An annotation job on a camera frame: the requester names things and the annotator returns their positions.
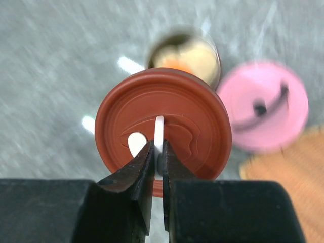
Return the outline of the beige bun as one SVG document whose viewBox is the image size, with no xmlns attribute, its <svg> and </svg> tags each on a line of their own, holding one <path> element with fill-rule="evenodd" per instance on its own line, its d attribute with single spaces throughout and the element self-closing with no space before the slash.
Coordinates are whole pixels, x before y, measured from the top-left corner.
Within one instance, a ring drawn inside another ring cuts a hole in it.
<svg viewBox="0 0 324 243">
<path fill-rule="evenodd" d="M 179 46 L 179 54 L 194 75 L 215 89 L 220 79 L 220 60 L 215 49 L 203 40 L 192 40 Z"/>
</svg>

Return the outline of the pink-white steel lunch container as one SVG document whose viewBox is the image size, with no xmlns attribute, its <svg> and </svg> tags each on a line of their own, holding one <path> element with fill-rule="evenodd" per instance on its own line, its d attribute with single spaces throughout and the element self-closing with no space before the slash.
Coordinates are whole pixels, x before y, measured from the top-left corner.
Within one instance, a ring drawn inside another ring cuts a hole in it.
<svg viewBox="0 0 324 243">
<path fill-rule="evenodd" d="M 208 31 L 178 25 L 159 33 L 146 58 L 146 69 L 171 68 L 190 73 L 215 90 L 221 79 L 221 59 Z"/>
</svg>

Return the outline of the orange round bun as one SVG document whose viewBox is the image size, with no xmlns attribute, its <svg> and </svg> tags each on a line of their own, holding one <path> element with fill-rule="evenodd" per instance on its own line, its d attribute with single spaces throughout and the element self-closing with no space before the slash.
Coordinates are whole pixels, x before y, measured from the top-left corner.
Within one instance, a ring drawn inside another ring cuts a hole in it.
<svg viewBox="0 0 324 243">
<path fill-rule="evenodd" d="M 190 74 L 194 74 L 192 69 L 183 61 L 178 59 L 167 59 L 162 63 L 163 68 L 171 68 L 175 70 L 184 71 Z"/>
</svg>

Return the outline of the brown round lid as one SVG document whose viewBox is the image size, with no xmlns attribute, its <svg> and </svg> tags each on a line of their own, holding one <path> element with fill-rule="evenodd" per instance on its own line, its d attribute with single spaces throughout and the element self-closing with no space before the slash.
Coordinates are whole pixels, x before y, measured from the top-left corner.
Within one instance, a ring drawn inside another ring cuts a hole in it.
<svg viewBox="0 0 324 243">
<path fill-rule="evenodd" d="M 154 138 L 158 116 L 164 138 L 200 179 L 216 179 L 228 162 L 231 127 L 219 96 L 201 79 L 184 71 L 151 68 L 130 75 L 102 101 L 95 121 L 98 152 L 112 172 L 133 157 L 128 137 L 139 132 Z"/>
</svg>

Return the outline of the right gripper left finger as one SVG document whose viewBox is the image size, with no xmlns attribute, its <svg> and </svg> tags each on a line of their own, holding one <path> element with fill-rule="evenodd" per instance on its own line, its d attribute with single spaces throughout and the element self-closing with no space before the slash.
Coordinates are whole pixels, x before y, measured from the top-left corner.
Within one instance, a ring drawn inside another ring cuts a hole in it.
<svg viewBox="0 0 324 243">
<path fill-rule="evenodd" d="M 1 242 L 144 242 L 154 145 L 104 179 L 1 179 Z"/>
</svg>

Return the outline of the pink round lid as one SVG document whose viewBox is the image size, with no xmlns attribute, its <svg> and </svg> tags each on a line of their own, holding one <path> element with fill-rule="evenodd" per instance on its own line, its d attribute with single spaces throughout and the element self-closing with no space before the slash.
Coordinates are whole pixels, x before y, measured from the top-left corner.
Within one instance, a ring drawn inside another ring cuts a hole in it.
<svg viewBox="0 0 324 243">
<path fill-rule="evenodd" d="M 235 68 L 223 78 L 217 94 L 228 113 L 233 144 L 248 152 L 286 147 L 308 120 L 303 81 L 275 62 L 250 62 Z"/>
</svg>

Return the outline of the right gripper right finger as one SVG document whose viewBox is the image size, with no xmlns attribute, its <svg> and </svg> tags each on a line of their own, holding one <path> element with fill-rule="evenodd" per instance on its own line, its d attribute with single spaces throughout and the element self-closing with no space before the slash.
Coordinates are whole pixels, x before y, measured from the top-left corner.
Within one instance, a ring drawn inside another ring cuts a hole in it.
<svg viewBox="0 0 324 243">
<path fill-rule="evenodd" d="M 274 181 L 202 180 L 164 141 L 164 226 L 170 242 L 305 242 L 286 190 Z"/>
</svg>

